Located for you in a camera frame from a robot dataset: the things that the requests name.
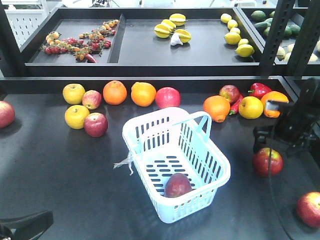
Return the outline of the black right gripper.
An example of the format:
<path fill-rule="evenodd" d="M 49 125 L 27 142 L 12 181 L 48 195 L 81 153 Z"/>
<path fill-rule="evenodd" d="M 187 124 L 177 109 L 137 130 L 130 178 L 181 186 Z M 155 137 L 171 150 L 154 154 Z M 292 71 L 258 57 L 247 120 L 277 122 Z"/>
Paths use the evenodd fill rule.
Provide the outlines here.
<path fill-rule="evenodd" d="M 253 130 L 253 152 L 271 147 L 272 140 L 287 145 L 287 156 L 296 155 L 299 152 L 315 150 L 320 143 L 320 120 L 318 110 L 307 112 L 305 110 L 291 110 L 276 120 L 273 125 L 255 127 Z"/>

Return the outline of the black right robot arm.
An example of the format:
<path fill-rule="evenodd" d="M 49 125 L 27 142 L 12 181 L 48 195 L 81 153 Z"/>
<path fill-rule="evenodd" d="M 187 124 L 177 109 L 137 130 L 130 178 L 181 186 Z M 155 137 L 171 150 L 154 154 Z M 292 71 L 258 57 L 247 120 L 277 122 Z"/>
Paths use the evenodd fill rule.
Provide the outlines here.
<path fill-rule="evenodd" d="M 308 151 L 310 142 L 317 139 L 313 127 L 320 120 L 320 80 L 307 79 L 300 89 L 295 103 L 267 100 L 267 110 L 279 111 L 273 125 L 255 127 L 253 130 L 253 152 L 271 147 L 272 140 L 288 145 L 285 153 L 293 156 Z"/>

